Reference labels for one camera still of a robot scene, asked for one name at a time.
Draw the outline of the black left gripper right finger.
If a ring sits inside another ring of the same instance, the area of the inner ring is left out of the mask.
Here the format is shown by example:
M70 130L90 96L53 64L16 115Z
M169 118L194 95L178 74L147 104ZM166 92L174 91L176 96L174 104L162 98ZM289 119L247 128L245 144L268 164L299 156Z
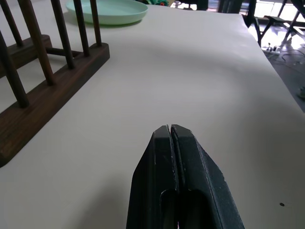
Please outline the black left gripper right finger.
M243 229L236 204L218 165L191 130L171 126L179 174L181 229Z

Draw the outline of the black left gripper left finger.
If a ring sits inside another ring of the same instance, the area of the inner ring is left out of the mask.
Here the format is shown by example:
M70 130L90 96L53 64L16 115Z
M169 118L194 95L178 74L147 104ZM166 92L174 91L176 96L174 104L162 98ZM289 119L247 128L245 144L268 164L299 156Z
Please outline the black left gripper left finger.
M162 125L151 136L132 176L126 227L176 229L179 182L173 140Z

